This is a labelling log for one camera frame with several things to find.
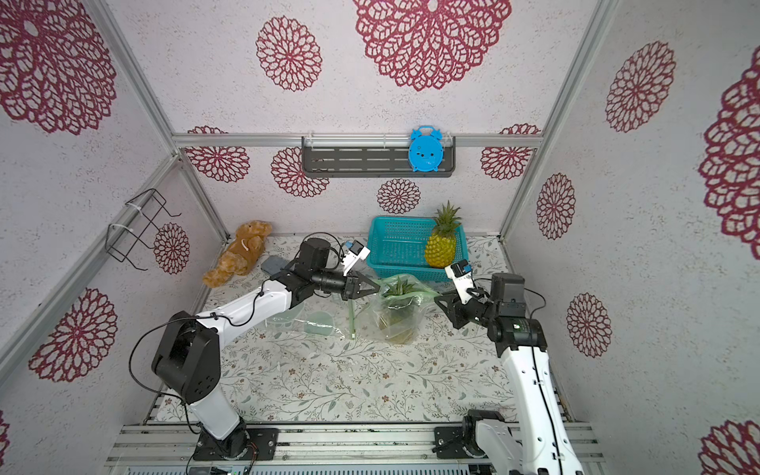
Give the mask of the clear zip-top bag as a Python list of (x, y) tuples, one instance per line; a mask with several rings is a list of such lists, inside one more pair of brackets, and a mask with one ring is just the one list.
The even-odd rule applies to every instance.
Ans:
[(369, 314), (380, 340), (396, 346), (411, 344), (418, 336), (423, 319), (435, 308), (439, 292), (411, 274), (397, 274), (377, 281)]
[(264, 327), (276, 333), (334, 336), (345, 340), (356, 338), (352, 302), (338, 297), (314, 297), (264, 322)]

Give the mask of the brownish pineapple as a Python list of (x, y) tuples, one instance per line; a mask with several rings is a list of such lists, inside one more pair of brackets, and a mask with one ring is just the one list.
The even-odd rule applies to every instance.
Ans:
[(378, 328), (390, 344), (409, 344), (418, 329), (422, 289), (407, 277), (396, 277), (380, 300)]

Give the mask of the yellow pineapple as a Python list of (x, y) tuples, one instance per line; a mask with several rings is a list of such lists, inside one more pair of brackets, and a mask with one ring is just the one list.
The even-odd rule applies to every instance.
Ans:
[(461, 225), (459, 208), (446, 202), (437, 209), (435, 225), (427, 239), (425, 260), (433, 268), (445, 268), (453, 263), (456, 253), (456, 233)]

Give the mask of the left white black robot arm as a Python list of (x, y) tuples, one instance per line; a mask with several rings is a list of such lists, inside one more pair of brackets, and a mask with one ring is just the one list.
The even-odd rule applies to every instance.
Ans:
[(179, 399), (197, 418), (202, 449), (227, 460), (261, 456), (247, 423), (222, 389), (223, 349), (313, 296), (352, 301), (378, 293), (379, 284), (354, 268), (369, 254), (360, 241), (308, 235), (293, 259), (263, 265), (269, 275), (255, 290), (208, 312), (179, 312), (158, 325), (162, 336), (150, 368), (166, 386), (164, 396)]

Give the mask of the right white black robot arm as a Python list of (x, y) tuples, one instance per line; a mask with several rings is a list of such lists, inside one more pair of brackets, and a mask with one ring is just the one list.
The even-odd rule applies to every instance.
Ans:
[(465, 452), (487, 458), (498, 474), (582, 474), (554, 399), (542, 325), (528, 312), (524, 277), (495, 273), (486, 291), (464, 260), (445, 273), (455, 289), (435, 297), (435, 304), (453, 328), (473, 324), (487, 330), (508, 375), (520, 429), (516, 439), (497, 413), (471, 410), (462, 422)]

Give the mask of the grey blue sponge block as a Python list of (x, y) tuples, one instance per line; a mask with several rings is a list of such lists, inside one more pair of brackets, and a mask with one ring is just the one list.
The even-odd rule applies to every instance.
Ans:
[(269, 255), (262, 263), (261, 263), (261, 270), (270, 275), (273, 276), (280, 271), (283, 271), (287, 266), (289, 265), (289, 260), (281, 257), (279, 255)]

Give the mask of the teal plastic basket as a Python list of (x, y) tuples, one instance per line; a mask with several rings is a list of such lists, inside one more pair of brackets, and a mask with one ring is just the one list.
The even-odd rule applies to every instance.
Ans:
[(425, 259), (434, 225), (432, 218), (374, 218), (368, 236), (367, 264), (382, 278), (409, 274), (421, 281), (448, 281), (442, 268), (430, 267)]

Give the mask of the brown plush teddy bear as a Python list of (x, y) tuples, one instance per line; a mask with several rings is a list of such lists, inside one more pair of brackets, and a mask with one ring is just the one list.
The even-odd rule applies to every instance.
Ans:
[(271, 234), (271, 223), (251, 221), (237, 228), (234, 241), (219, 257), (216, 266), (202, 278), (208, 288), (217, 288), (234, 276), (248, 275), (265, 250), (265, 239)]

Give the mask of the blue alarm clock toy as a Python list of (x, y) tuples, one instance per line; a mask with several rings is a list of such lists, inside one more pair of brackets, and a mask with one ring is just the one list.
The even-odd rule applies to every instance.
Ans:
[(419, 126), (410, 135), (408, 152), (413, 172), (438, 172), (443, 162), (443, 133), (433, 126)]

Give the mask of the grey wall shelf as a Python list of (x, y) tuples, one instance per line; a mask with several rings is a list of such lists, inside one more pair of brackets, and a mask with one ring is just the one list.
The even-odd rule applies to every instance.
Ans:
[(333, 146), (302, 138), (302, 168), (308, 178), (449, 178), (456, 166), (455, 145), (455, 138), (443, 139), (437, 171), (414, 171), (407, 146)]

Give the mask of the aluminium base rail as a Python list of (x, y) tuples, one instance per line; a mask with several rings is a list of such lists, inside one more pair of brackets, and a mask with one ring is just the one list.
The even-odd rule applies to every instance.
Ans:
[(479, 421), (255, 424), (247, 453), (227, 460), (185, 427), (126, 426), (104, 474), (606, 474), (587, 423), (529, 429)]

